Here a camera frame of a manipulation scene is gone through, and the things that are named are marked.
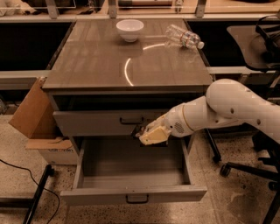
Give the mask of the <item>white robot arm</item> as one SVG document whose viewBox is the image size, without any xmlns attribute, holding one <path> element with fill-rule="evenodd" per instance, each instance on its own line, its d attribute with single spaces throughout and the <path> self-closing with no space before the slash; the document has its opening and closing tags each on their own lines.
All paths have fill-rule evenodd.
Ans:
<svg viewBox="0 0 280 224">
<path fill-rule="evenodd" d="M 264 100 L 240 82 L 220 79 L 206 94 L 171 108 L 139 135 L 142 144 L 159 144 L 203 129 L 247 123 L 280 143 L 280 106 Z"/>
</svg>

